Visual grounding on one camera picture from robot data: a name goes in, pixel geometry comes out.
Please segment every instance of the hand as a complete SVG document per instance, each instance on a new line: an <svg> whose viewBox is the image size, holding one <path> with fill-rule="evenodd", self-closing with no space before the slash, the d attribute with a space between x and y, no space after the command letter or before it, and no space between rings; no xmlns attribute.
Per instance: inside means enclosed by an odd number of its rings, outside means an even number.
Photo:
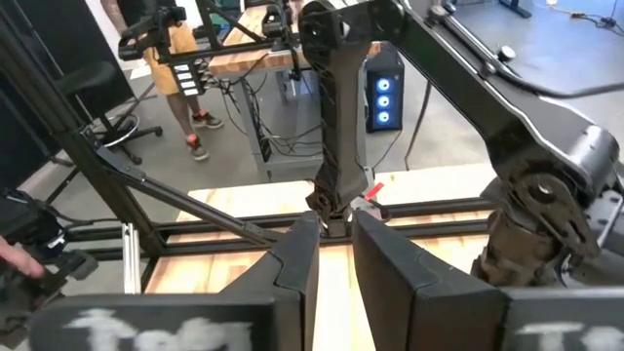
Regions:
<svg viewBox="0 0 624 351"><path fill-rule="evenodd" d="M0 237L0 259L6 260L21 273L29 277L40 278L43 276L43 266L30 253L27 253L22 248L9 245L2 237Z"/></svg>

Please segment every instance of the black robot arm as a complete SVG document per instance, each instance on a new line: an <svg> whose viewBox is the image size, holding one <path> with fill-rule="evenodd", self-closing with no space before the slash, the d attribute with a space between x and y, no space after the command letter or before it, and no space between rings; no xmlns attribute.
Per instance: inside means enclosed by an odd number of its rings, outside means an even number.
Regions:
<svg viewBox="0 0 624 351"><path fill-rule="evenodd" d="M559 93L531 84L507 65L513 56L509 48L491 52L453 10L420 0L372 0L339 10L319 1L305 6L299 17L301 44L320 76L325 122L325 163L308 203L328 217L365 189L353 151L357 101L352 82L371 42L388 41L477 130L497 173L483 196L499 210L490 218L489 244L473 274L495 285L552 283L542 274L547 262L561 254L599 255L614 222L609 219L619 213L622 190L614 169L619 154L614 137L547 97L576 98L622 87ZM599 201L605 194L609 206ZM596 216L603 225L593 225Z"/></svg>

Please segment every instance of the concrete floor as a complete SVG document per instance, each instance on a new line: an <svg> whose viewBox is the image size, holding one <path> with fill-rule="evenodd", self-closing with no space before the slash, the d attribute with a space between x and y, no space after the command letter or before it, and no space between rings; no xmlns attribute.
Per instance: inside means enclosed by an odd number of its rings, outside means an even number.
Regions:
<svg viewBox="0 0 624 351"><path fill-rule="evenodd" d="M624 80L624 70L621 69L624 38L598 29L586 20L570 19L568 15L524 2L525 7L533 12L531 19L521 19L493 2L460 6L457 15L491 48L509 45L515 49L518 58L513 67L525 77L541 84L572 90ZM607 16L611 12L612 3L570 0L561 6L587 14ZM618 10L614 17L624 22L622 11ZM250 81L257 87L261 79L262 76L255 76ZM410 142L411 130L420 110L425 87L424 78L409 66L406 67L405 81L405 131L377 167L378 172L404 169L404 154ZM149 78L132 81L138 92L148 83ZM281 124L284 119L289 118L279 102L279 97L274 93L275 84L273 77L268 77L265 88L259 93L262 118L269 126ZM590 116L597 124L610 129L620 142L624 142L621 98L624 98L624 93L586 97L567 103ZM227 120L219 92L208 92L201 97L201 102L212 114L222 116L226 122L224 129L201 132L203 142L212 154L210 161L196 163L189 157L179 126L171 116L164 99L157 97L147 100L136 110L136 114L141 117L142 126L160 125L165 130L161 138L148 136L133 142L132 150L143 158L141 168L152 177L184 192L261 182L247 139ZM233 118L240 124L237 115ZM367 136L369 165L379 160L394 136L394 133ZM484 144L477 133L440 94L432 94L421 132L409 159L410 167L423 169L487 161ZM315 172L316 170L310 169L276 173L274 180L297 180L310 177ZM31 182L30 190L35 196L45 197L66 173L66 170L56 170ZM176 209L140 194L137 197L154 220L169 221L176 218ZM58 197L55 205L62 213L75 217L111 215L110 210L81 175ZM88 281L72 283L65 292L118 293L121 290L121 265L104 263Z"/></svg>

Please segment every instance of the wall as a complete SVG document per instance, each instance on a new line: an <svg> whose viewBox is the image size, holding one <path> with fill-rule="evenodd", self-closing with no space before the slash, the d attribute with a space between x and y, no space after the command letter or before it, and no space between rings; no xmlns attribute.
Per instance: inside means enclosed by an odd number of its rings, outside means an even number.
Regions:
<svg viewBox="0 0 624 351"><path fill-rule="evenodd" d="M85 0L85 1L87 2L89 9L94 15L94 18L96 18L97 25L99 26L99 29L101 30L101 32L104 34L104 37L106 38L106 41L108 42L108 46L110 47L110 50L115 54L115 57L117 57L116 53L117 53L117 44L119 43L119 34L117 33L117 30L115 29L112 22L110 21L110 19L108 19L108 16L104 12L104 9L101 6L100 0ZM199 11L197 10L197 4L195 3L195 0L176 0L176 2L178 6L181 6L184 9L186 9L186 17L187 17L186 22L188 23L188 25L191 26L191 28L195 28L202 24L202 19L199 16ZM132 61L132 62L125 62L125 61L121 61L117 59L117 61L119 62L119 65L122 67L122 69L124 70L138 68L139 66L142 65L142 62L140 60Z"/></svg>

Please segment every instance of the wooden workbench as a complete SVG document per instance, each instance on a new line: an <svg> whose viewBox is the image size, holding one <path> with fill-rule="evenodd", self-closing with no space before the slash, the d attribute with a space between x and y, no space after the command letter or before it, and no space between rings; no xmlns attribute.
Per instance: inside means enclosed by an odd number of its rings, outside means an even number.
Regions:
<svg viewBox="0 0 624 351"><path fill-rule="evenodd" d="M296 18L296 14L301 10L302 4L305 4L308 0L297 0L291 1L292 3L292 12L294 13L294 17ZM336 3L336 7L340 8L343 3L340 0L331 0L333 3ZM266 6L255 6L248 8L239 18L239 23L250 31L259 34L262 36L262 18L266 14ZM297 33L298 28L296 25L296 21L292 25L292 31ZM252 38L245 35L238 28L233 28L232 31L227 35L225 40L223 41L223 45L236 45L236 44L245 44L252 42ZM378 53L380 50L380 43L375 42L372 43L369 50L369 55L374 55ZM293 66L293 58L290 53L276 53L269 54L270 49L266 50L256 50L252 52L246 52L241 54L233 54L233 55L223 55L215 57L209 63L209 71L215 75L228 75L228 74L236 74L236 73L244 73L249 71L252 67L254 70L260 69L274 69L279 70L279 68L284 67L284 69L289 69ZM301 50L298 51L299 62L301 65L308 65L305 57Z"/></svg>
<svg viewBox="0 0 624 351"><path fill-rule="evenodd" d="M489 165L444 167L379 174L384 187L377 200L386 205L478 196L494 177ZM235 216L278 215L307 210L306 181L237 186L190 192L197 200ZM483 218L487 212L401 218L391 224L411 224ZM178 220L194 220L182 213ZM170 242L231 238L230 233L177 235ZM415 241L446 262L468 271L481 252L486 236L466 236ZM262 252L219 253L161 258L147 293L218 293L253 265ZM321 249L314 350L374 350L350 246Z"/></svg>

